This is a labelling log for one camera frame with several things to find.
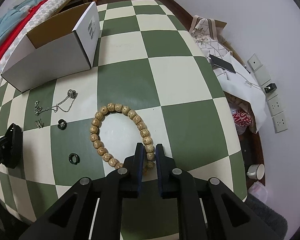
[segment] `silver chain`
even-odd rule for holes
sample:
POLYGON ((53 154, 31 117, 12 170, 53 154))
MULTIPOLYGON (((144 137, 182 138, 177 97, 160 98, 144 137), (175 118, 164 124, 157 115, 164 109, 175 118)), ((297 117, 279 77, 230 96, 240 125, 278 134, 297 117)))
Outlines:
POLYGON ((67 112, 70 111, 70 109, 71 109, 71 107, 73 105, 74 100, 77 98, 77 95, 78 95, 78 93, 75 90, 69 89, 68 90, 68 95, 67 95, 67 97, 65 99, 63 99, 60 103, 57 103, 55 106, 50 106, 50 107, 48 107, 47 109, 44 109, 44 110, 42 110, 42 107, 38 106, 39 103, 40 103, 40 101, 36 101, 34 103, 34 113, 35 113, 35 115, 38 116, 39 114, 41 114, 41 113, 43 113, 45 111, 49 111, 49 110, 53 110, 56 113, 59 109, 61 111, 65 112, 65 113, 67 113, 67 112), (60 105, 63 104, 64 102, 66 102, 68 98, 72 98, 73 99, 72 102, 71 102, 71 105, 69 106, 68 110, 63 110, 60 107, 60 105))

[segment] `speckled bead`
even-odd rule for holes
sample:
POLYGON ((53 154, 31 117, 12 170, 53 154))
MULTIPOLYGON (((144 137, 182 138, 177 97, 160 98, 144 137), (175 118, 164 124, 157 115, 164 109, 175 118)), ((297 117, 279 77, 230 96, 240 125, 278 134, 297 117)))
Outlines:
POLYGON ((143 129, 143 130, 140 131, 140 135, 141 135, 142 138, 146 137, 146 136, 150 136, 150 132, 149 132, 148 129, 143 129))
POLYGON ((93 118, 91 124, 93 126, 99 126, 100 125, 100 120, 98 120, 97 118, 93 118))
POLYGON ((90 134, 90 141, 95 142, 96 140, 98 140, 98 135, 95 133, 90 134))
POLYGON ((154 153, 147 153, 147 160, 148 161, 154 161, 155 155, 154 153))
POLYGON ((134 110, 130 110, 128 112, 128 117, 132 120, 137 115, 137 112, 134 110))
POLYGON ((104 147, 99 147, 97 152, 100 156, 103 156, 106 153, 106 149, 104 147))
POLYGON ((122 109, 121 109, 121 112, 124 114, 124 115, 128 115, 128 112, 130 111, 130 107, 128 106, 123 106, 122 109))
POLYGON ((147 126, 146 126, 146 124, 145 124, 144 122, 139 122, 139 123, 137 124, 137 127, 138 127, 138 130, 139 130, 139 131, 141 131, 141 130, 147 128, 147 126))
POLYGON ((99 141, 99 140, 94 141, 94 142, 93 142, 93 147, 94 147, 95 149, 98 149, 98 148, 102 147, 102 142, 99 141))
POLYGON ((103 118, 103 113, 96 112, 96 114, 94 115, 94 117, 97 118, 98 120, 101 120, 103 118))
POLYGON ((116 112, 120 113, 121 109, 122 109, 122 105, 121 104, 115 104, 114 109, 116 112))
POLYGON ((153 143, 153 141, 152 141, 152 139, 151 139, 150 136, 143 137, 142 138, 142 142, 143 142, 144 145, 148 145, 148 144, 152 144, 153 143))
POLYGON ((153 169, 153 167, 154 167, 154 162, 148 161, 148 162, 146 163, 146 167, 147 167, 149 170, 153 169))
POLYGON ((142 122, 142 119, 139 115, 136 115, 132 120, 135 124, 142 122))
POLYGON ((110 153, 105 153, 102 156, 102 159, 107 163, 109 160, 111 160, 113 156, 110 153))
POLYGON ((107 114, 107 113, 109 112, 109 110, 108 110, 108 108, 107 108, 106 106, 102 106, 102 107, 100 108, 100 112, 101 112, 103 115, 105 115, 105 114, 107 114))
POLYGON ((97 132, 98 132, 98 127, 92 125, 90 127, 90 133, 97 133, 97 132))
POLYGON ((122 167, 123 167, 123 163, 117 163, 114 168, 117 170, 117 169, 120 169, 122 167))
POLYGON ((115 167, 119 161, 115 158, 111 158, 108 163, 111 167, 115 167))
POLYGON ((113 103, 109 103, 107 108, 108 108, 109 112, 113 112, 114 108, 115 108, 115 105, 113 103))
POLYGON ((145 149, 147 153, 153 153, 154 152, 154 146, 152 144, 145 145, 145 149))

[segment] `open box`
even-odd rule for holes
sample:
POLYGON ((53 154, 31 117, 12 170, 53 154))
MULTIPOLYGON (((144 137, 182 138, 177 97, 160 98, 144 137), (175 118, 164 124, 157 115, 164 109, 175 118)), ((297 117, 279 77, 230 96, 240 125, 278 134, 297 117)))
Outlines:
POLYGON ((1 76, 20 92, 92 68, 100 33, 95 2, 59 13, 29 31, 1 76))

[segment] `black smartphone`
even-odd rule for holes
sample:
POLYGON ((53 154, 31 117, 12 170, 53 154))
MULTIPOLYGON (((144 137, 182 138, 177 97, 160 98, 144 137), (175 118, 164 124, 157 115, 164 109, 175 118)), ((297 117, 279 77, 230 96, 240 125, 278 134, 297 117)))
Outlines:
POLYGON ((225 60, 215 57, 211 54, 209 55, 209 58, 210 58, 210 63, 211 63, 212 67, 213 66, 221 67, 221 68, 226 69, 235 74, 235 70, 234 70, 232 64, 230 64, 229 62, 226 62, 225 60))

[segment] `checkered tablecloth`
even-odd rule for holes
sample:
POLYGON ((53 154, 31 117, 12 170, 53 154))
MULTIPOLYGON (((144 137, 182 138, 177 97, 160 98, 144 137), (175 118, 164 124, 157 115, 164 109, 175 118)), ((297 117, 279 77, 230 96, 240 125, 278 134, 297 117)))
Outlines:
MULTIPOLYGON (((220 178, 242 200, 246 197, 240 144, 223 91, 190 34, 162 3, 133 0, 98 6, 101 33, 94 68, 53 80, 20 94, 0 87, 0 137, 14 122, 23 128, 23 158, 15 169, 0 165, 0 200, 23 221, 35 221, 82 177, 98 179, 113 170, 90 142, 97 109, 110 102, 135 109, 154 145, 179 168, 201 179, 220 178), (78 92, 68 113, 34 114, 34 103, 47 108, 69 89, 78 92), (42 119, 43 128, 35 125, 42 119), (65 130, 57 127, 64 119, 65 130), (70 153, 80 163, 69 163, 70 153)), ((63 104, 67 109, 70 100, 63 104)), ((100 138, 123 162, 142 141, 123 114, 102 122, 100 138)), ((177 202, 158 195, 156 169, 143 177, 138 200, 124 199, 124 240, 177 239, 177 202)))

